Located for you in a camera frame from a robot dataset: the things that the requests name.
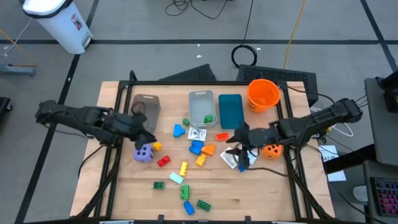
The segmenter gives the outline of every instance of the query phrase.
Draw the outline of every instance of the yellow lego brick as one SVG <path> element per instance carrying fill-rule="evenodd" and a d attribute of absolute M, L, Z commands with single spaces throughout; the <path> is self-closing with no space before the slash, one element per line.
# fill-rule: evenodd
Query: yellow lego brick
<path fill-rule="evenodd" d="M 205 163 L 205 160 L 206 160 L 206 155 L 201 154 L 201 155 L 198 157 L 198 159 L 197 159 L 197 164 L 198 164 L 199 166 L 202 166 L 203 163 Z"/>
<path fill-rule="evenodd" d="M 180 169 L 180 176 L 184 177 L 187 174 L 188 164 L 187 162 L 182 162 Z"/>
<path fill-rule="evenodd" d="M 162 149 L 162 144 L 159 142 L 155 142 L 154 148 L 156 149 L 156 151 L 160 151 Z"/>

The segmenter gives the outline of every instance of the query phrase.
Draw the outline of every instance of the red lego brick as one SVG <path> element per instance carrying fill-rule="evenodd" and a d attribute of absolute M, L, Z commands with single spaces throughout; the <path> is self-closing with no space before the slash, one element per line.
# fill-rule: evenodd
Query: red lego brick
<path fill-rule="evenodd" d="M 216 134 L 216 141 L 227 141 L 227 140 L 228 140 L 228 133 Z"/>
<path fill-rule="evenodd" d="M 169 156 L 165 156 L 165 157 L 159 159 L 159 161 L 157 161 L 157 164 L 158 164 L 160 167 L 163 167 L 164 165 L 168 164 L 170 161 L 171 161 L 171 160 L 170 160 Z"/>

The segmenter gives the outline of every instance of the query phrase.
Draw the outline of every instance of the white trash can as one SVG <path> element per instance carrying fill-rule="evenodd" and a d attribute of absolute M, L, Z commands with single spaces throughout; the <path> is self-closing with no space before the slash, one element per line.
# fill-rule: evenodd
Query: white trash can
<path fill-rule="evenodd" d="M 71 54 L 82 54 L 93 38 L 73 0 L 26 0 L 23 9 Z"/>

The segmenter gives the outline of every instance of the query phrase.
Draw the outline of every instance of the concrete floor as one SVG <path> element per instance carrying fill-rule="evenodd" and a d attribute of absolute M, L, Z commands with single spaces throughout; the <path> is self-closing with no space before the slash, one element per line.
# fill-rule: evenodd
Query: concrete floor
<path fill-rule="evenodd" d="M 40 101 L 58 100 L 65 79 L 74 74 L 65 104 L 95 105 L 102 81 L 125 80 L 131 69 L 139 80 L 157 80 L 183 70 L 209 63 L 220 80 L 234 80 L 238 70 L 230 61 L 236 44 L 242 39 L 249 14 L 250 1 L 227 3 L 217 20 L 209 20 L 192 8 L 182 15 L 169 17 L 164 9 L 172 0 L 76 0 L 82 16 L 88 18 L 93 6 L 91 31 L 96 40 L 165 40 L 161 44 L 130 41 L 125 44 L 93 44 L 81 55 L 77 68 L 70 71 L 73 55 L 52 41 L 36 21 L 21 38 L 21 46 L 37 59 L 35 77 L 0 76 L 0 96 L 12 99 L 14 110 L 0 129 L 0 217 L 2 223 L 14 222 L 27 184 L 42 148 L 47 130 L 35 123 L 34 113 Z M 367 0 L 371 13 L 385 40 L 397 40 L 398 16 L 395 0 Z M 215 15 L 222 0 L 194 2 L 207 14 Z M 251 44 L 258 50 L 257 65 L 282 68 L 285 44 L 267 44 L 268 40 L 287 40 L 299 14 L 301 1 L 254 1 L 248 30 L 248 40 L 265 40 L 266 44 Z M 29 20 L 17 0 L 5 0 L 0 7 L 0 29 L 16 38 Z M 176 44 L 168 40 L 195 39 L 195 44 Z M 378 37 L 359 0 L 308 0 L 295 39 L 335 40 L 328 45 L 307 42 L 290 49 L 287 68 L 315 72 L 318 91 L 334 99 L 357 99 L 364 95 L 363 80 L 385 77 L 392 73 Z M 203 44 L 217 40 L 218 44 Z M 370 44 L 347 40 L 375 40 Z M 0 51 L 7 46 L 0 36 Z M 398 60 L 398 46 L 388 45 Z M 244 50 L 236 53 L 240 63 L 251 63 L 252 55 Z M 27 63 L 13 50 L 1 63 Z M 316 107 L 329 102 L 320 98 Z M 353 138 L 331 133 L 339 142 L 358 149 L 371 144 L 369 115 L 364 108 L 363 119 L 351 124 Z M 70 212 L 86 140 L 56 133 L 40 176 L 37 190 L 27 213 L 26 222 L 67 218 Z M 347 149 L 337 145 L 341 152 Z M 334 186 L 352 202 L 350 189 L 363 184 L 361 167 L 346 170 L 347 181 Z M 337 217 L 342 220 L 364 221 L 364 217 L 345 204 L 332 192 Z"/>

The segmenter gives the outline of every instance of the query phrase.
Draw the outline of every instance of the orange plastic bucket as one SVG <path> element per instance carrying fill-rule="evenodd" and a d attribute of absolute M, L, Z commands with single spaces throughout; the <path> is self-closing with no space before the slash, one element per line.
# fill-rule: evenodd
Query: orange plastic bucket
<path fill-rule="evenodd" d="M 280 99 L 278 86 L 266 79 L 253 80 L 248 86 L 249 108 L 256 113 L 275 106 Z"/>

